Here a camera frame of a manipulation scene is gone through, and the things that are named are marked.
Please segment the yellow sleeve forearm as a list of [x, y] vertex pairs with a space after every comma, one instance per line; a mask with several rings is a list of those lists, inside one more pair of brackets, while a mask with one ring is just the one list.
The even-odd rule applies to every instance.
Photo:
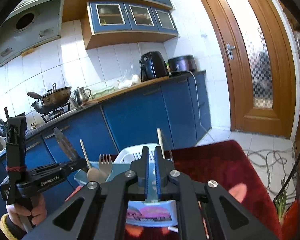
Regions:
[[0, 229], [9, 240], [21, 240], [27, 234], [10, 220], [7, 213], [0, 219]]

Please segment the person's left hand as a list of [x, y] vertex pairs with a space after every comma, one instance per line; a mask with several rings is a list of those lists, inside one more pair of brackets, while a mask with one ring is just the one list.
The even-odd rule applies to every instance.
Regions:
[[47, 215], [45, 199], [42, 194], [31, 197], [32, 210], [15, 203], [6, 205], [7, 213], [13, 224], [26, 232], [30, 231], [30, 223], [33, 225], [40, 224]]

